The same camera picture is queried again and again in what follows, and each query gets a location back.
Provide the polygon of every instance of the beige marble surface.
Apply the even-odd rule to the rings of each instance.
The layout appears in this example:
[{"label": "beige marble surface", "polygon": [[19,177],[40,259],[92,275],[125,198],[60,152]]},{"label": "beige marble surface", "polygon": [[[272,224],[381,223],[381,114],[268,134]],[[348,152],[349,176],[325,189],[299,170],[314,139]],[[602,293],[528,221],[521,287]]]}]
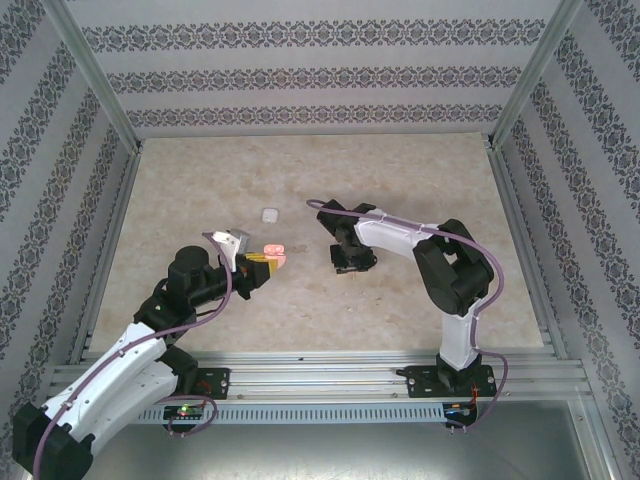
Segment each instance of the beige marble surface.
[{"label": "beige marble surface", "polygon": [[[287,264],[250,301],[234,294],[181,348],[437,348],[441,315],[415,264],[376,251],[369,272],[336,275],[332,237],[307,198],[373,203],[424,223],[458,218],[506,271],[504,295],[481,318],[481,346],[541,345],[480,135],[353,135],[147,140],[91,350],[117,339],[179,248],[207,247],[202,231],[230,228],[249,232],[252,250],[284,244]],[[276,224],[262,223],[264,207],[279,209]]]}]

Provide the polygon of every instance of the small white object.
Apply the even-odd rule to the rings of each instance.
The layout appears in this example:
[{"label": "small white object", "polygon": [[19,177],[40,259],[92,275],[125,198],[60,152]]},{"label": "small white object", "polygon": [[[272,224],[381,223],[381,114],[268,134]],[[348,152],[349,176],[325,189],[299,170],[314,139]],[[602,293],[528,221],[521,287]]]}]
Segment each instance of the small white object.
[{"label": "small white object", "polygon": [[265,208],[262,211],[262,221],[264,223],[276,223],[278,221],[278,209]]}]

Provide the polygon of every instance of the wallpaper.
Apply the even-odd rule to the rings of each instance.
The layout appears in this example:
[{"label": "wallpaper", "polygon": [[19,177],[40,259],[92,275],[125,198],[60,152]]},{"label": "wallpaper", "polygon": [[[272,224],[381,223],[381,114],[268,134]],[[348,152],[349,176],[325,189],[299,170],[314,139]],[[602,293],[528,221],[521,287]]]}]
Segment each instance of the wallpaper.
[{"label": "wallpaper", "polygon": [[640,477],[639,20],[634,2],[585,2],[503,147],[623,478]]},{"label": "wallpaper", "polygon": [[0,478],[10,418],[66,363],[128,152],[38,2],[0,3]]},{"label": "wallpaper", "polygon": [[141,137],[490,133],[558,0],[68,3]]}]

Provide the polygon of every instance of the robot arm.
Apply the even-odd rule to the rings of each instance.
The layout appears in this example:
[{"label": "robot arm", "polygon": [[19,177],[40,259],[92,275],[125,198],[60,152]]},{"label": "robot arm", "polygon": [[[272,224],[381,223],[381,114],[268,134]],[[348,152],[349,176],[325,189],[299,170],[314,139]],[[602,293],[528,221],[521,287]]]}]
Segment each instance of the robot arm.
[{"label": "robot arm", "polygon": [[[324,207],[346,211],[335,200]],[[479,355],[471,345],[471,323],[493,280],[489,262],[467,245],[419,231],[413,227],[413,222],[387,215],[373,205],[361,204],[352,211],[375,218],[326,212],[317,216],[338,241],[330,249],[336,272],[363,272],[372,268],[377,258],[371,247],[384,248],[415,260],[429,297],[443,312],[438,358],[440,377],[445,385],[455,389],[456,384],[464,383],[469,369],[480,363]],[[457,220],[424,226],[473,240]],[[450,263],[447,256],[456,258]]]},{"label": "robot arm", "polygon": [[[274,262],[242,255],[246,234],[216,232],[232,270],[232,290],[245,299],[262,286],[275,270]],[[49,399],[41,408],[24,405],[13,418],[13,457],[33,471],[34,455],[42,434],[61,407],[69,407],[45,443],[40,469],[42,480],[76,480],[84,477],[93,457],[145,408],[172,394],[191,394],[197,361],[174,343],[183,332],[149,339],[124,352],[131,342],[169,328],[196,321],[196,307],[219,300],[226,293],[223,266],[209,265],[201,247],[185,247],[169,265],[168,276],[141,305],[123,335],[71,386]],[[74,390],[97,366],[120,352],[72,402]]]}]

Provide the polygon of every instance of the purple cable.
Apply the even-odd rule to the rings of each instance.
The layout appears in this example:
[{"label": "purple cable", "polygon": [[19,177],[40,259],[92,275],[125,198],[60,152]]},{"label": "purple cable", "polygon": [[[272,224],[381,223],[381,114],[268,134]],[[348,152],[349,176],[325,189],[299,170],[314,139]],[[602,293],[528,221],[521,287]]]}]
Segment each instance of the purple cable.
[{"label": "purple cable", "polygon": [[489,260],[489,263],[491,263],[491,265],[493,266],[493,269],[498,275],[498,287],[496,288],[496,291],[493,292],[493,294],[478,307],[478,309],[475,312],[475,315],[471,319],[471,346],[476,352],[478,352],[481,355],[499,358],[500,360],[502,360],[502,364],[504,365],[504,373],[502,375],[502,379],[500,380],[500,385],[498,385],[498,388],[496,389],[496,394],[491,399],[491,402],[489,403],[489,406],[485,410],[482,417],[476,420],[471,426],[467,427],[466,429],[463,429],[463,431],[466,433],[467,430],[471,430],[472,428],[474,428],[480,422],[480,420],[485,418],[491,412],[491,410],[493,410],[493,408],[495,407],[495,404],[498,401],[498,397],[500,397],[500,394],[502,393],[504,385],[507,381],[507,375],[509,374],[509,364],[507,362],[507,357],[505,357],[501,353],[488,352],[486,350],[482,350],[478,348],[478,343],[476,340],[476,332],[478,330],[478,316],[482,311],[484,311],[489,306],[491,306],[498,299],[498,297],[502,294],[502,291],[504,290],[504,271],[502,270],[502,267],[500,266],[500,262],[498,262],[498,259],[489,250],[487,250],[482,245],[474,242],[473,240],[469,240],[466,237],[456,235],[455,233],[443,232],[435,228],[430,228],[421,223],[411,222],[409,220],[403,220],[400,218],[389,217],[387,215],[378,215],[375,213],[357,213],[357,212],[349,212],[349,211],[342,211],[342,210],[334,210],[332,208],[325,208],[324,205],[326,202],[323,202],[322,200],[310,199],[310,200],[307,200],[306,203],[307,203],[307,206],[324,213],[330,213],[334,215],[346,215],[348,217],[358,217],[358,218],[366,218],[369,220],[381,221],[383,223],[390,223],[392,225],[398,225],[400,227],[411,228],[418,232],[430,233],[432,235],[437,235],[439,237],[455,240],[457,242],[464,243],[465,245],[468,245],[476,249],[477,251],[482,253],[485,257],[487,257],[487,259]]},{"label": "purple cable", "polygon": [[[40,465],[42,463],[42,454],[44,452],[44,446],[45,446],[45,444],[47,442],[47,438],[49,438],[49,435],[51,434],[51,431],[53,430],[53,427],[55,427],[58,424],[58,421],[64,415],[65,410],[70,410],[71,409],[71,404],[78,398],[78,396],[82,393],[82,391],[85,388],[87,388],[87,385],[89,385],[91,383],[91,381],[96,376],[98,376],[98,374],[102,370],[104,370],[108,365],[110,365],[111,362],[113,362],[114,360],[116,360],[118,358],[121,358],[129,350],[131,350],[132,348],[137,347],[141,343],[144,343],[144,342],[146,342],[148,340],[152,340],[154,338],[164,337],[165,335],[172,335],[174,333],[186,332],[187,330],[191,330],[192,328],[196,328],[196,327],[199,327],[201,325],[204,325],[205,323],[210,322],[211,320],[216,318],[218,315],[220,315],[220,312],[222,312],[222,310],[224,310],[224,308],[227,306],[227,303],[229,303],[229,299],[231,298],[231,292],[232,292],[232,282],[233,282],[233,280],[232,280],[232,277],[231,277],[231,267],[229,266],[229,262],[227,261],[227,257],[225,256],[224,252],[222,251],[222,249],[220,248],[218,243],[213,239],[213,233],[206,232],[206,233],[203,233],[202,236],[204,238],[206,238],[207,240],[209,240],[209,242],[211,242],[213,247],[216,249],[216,252],[218,253],[218,256],[220,258],[220,263],[222,263],[222,266],[224,267],[224,270],[225,270],[225,273],[226,273],[226,277],[227,277],[227,291],[225,292],[224,296],[222,297],[222,302],[220,302],[220,305],[218,306],[218,308],[216,308],[215,311],[211,313],[211,315],[208,315],[205,318],[203,318],[202,320],[199,320],[199,321],[197,321],[195,323],[192,323],[190,325],[182,325],[181,327],[169,328],[167,330],[163,330],[161,332],[152,333],[150,335],[146,335],[146,336],[144,336],[142,338],[139,338],[138,340],[135,340],[135,341],[125,345],[120,350],[115,352],[113,355],[108,357],[100,365],[98,365],[96,367],[96,369],[93,372],[91,372],[91,374],[89,374],[87,376],[87,378],[85,378],[84,381],[82,381],[80,383],[80,385],[78,385],[78,387],[73,391],[73,393],[69,396],[67,401],[60,407],[58,412],[53,416],[53,418],[49,422],[49,425],[47,425],[47,428],[45,428],[44,432],[42,433],[42,437],[40,437],[40,442],[38,443],[38,448],[36,448],[36,454],[35,454],[35,456],[33,458],[33,478],[34,478],[34,480],[40,480]],[[166,397],[161,401],[168,401],[168,399],[170,399],[170,398],[171,397]]]}]

